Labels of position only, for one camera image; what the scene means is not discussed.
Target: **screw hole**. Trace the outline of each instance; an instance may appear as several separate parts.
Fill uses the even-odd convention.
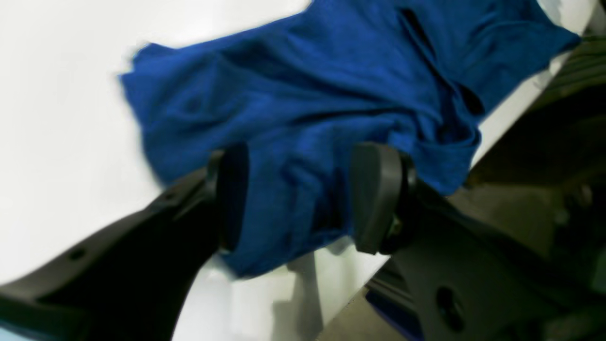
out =
[[[79,260],[80,258],[86,255],[86,251],[84,249],[78,249],[70,254],[71,260]]]
[[[465,326],[465,321],[463,320],[463,306],[455,293],[448,288],[441,287],[438,289],[436,302],[440,315],[450,329],[457,332],[462,331]]]

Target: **white table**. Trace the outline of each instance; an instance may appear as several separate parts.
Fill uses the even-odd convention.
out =
[[[596,0],[541,0],[581,33]],[[292,15],[307,0],[0,2],[0,283],[42,265],[160,193],[116,75],[145,41],[170,46]],[[478,161],[540,94],[565,56],[520,85],[481,125]],[[200,271],[174,340],[311,340],[386,261],[321,249],[234,281]]]

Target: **white surface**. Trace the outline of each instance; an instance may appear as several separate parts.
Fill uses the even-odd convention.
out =
[[[595,0],[541,0],[575,32]],[[306,0],[0,2],[0,283],[16,279],[160,192],[116,75],[145,41],[187,45],[300,11]],[[553,64],[553,71],[558,69]],[[481,126],[488,150],[539,95],[523,83]],[[310,340],[385,262],[322,249],[253,280],[213,259],[174,340]]]

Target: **blue cloth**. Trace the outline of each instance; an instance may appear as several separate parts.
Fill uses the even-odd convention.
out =
[[[478,124],[579,37],[536,0],[315,0],[254,30],[170,49],[122,75],[164,183],[245,141],[241,241],[225,261],[258,275],[350,232],[352,145],[408,152],[442,194],[465,180]]]

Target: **blue fabric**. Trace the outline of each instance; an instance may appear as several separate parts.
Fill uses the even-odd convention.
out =
[[[485,114],[578,42],[535,0],[315,0],[214,41],[149,44],[122,82],[166,184],[248,144],[244,227],[225,261],[258,275],[350,232],[352,145],[406,151],[450,194]]]

